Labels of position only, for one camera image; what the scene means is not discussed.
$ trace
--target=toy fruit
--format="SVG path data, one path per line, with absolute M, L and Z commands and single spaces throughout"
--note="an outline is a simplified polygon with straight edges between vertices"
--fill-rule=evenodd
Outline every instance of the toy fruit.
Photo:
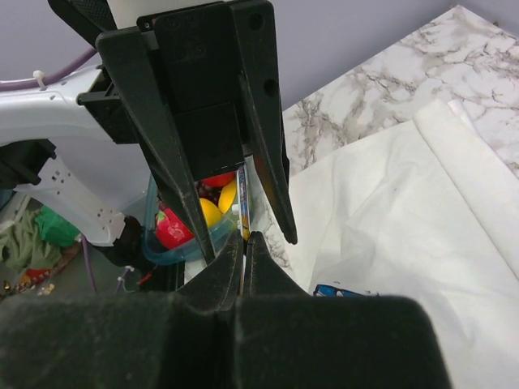
M 218 223 L 221 219 L 221 212 L 217 206 L 207 199 L 200 199 L 200 205 L 204 212 L 205 222 L 208 227 Z M 164 211 L 157 213 L 157 228 L 155 236 L 158 241 L 168 250 L 173 250 L 190 241 L 194 236 L 186 225 L 180 221 L 173 211 L 164 208 Z
M 204 211 L 205 222 L 208 227 L 211 228 L 213 225 L 218 223 L 221 219 L 221 212 L 216 205 L 211 203 L 207 199 L 200 199 L 200 205 L 202 205 L 202 211 Z
M 158 241 L 169 250 L 175 249 L 193 238 L 191 231 L 168 208 L 157 214 L 155 235 Z
M 224 186 L 229 184 L 229 182 L 233 181 L 235 178 L 236 178 L 235 172 L 223 173 L 223 174 L 220 174 L 219 176 L 204 178 L 202 180 L 202 183 L 204 183 L 205 185 L 212 186 L 213 188 L 223 188 Z
M 227 213 L 229 208 L 234 203 L 234 199 L 236 199 L 236 180 L 234 179 L 229 184 L 223 187 L 220 194 L 220 199 L 218 200 L 218 209 L 220 209 L 221 213 Z

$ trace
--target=white tissue paper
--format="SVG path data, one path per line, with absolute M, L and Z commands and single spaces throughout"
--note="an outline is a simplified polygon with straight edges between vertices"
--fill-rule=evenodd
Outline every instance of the white tissue paper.
M 459 103 L 337 150 L 290 196 L 302 287 L 410 297 L 455 388 L 519 387 L 519 181 Z

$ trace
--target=table surface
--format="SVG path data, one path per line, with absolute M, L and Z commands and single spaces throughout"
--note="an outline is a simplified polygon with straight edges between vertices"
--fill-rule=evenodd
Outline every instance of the table surface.
M 519 177 L 519 43 L 456 6 L 284 112 L 290 175 L 346 144 L 406 122 L 436 98 L 460 100 L 480 136 Z M 260 191 L 251 193 L 272 257 L 288 244 Z

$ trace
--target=yellow lemon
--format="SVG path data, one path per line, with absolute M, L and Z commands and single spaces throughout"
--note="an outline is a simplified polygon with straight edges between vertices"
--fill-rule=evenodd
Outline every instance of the yellow lemon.
M 221 213 L 227 213 L 229 208 L 232 207 L 236 199 L 236 180 L 231 181 L 229 184 L 223 187 L 218 200 L 218 208 Z
M 202 211 L 204 212 L 205 222 L 208 224 L 209 228 L 211 228 L 213 225 L 220 221 L 221 212 L 216 205 L 214 205 L 207 199 L 200 199 L 200 205 L 202 205 Z

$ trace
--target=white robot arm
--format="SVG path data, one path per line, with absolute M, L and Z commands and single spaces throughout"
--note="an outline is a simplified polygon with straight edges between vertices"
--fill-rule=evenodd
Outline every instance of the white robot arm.
M 79 136 L 110 140 L 84 106 L 80 93 L 90 90 L 99 76 L 95 68 L 79 71 L 58 83 L 0 93 L 0 153 L 8 144 L 31 139 Z M 0 154 L 0 160 L 7 156 Z M 71 222 L 94 246 L 112 246 L 124 229 L 124 215 L 107 206 L 63 164 L 49 158 L 37 173 L 36 185 L 23 183 L 24 192 Z

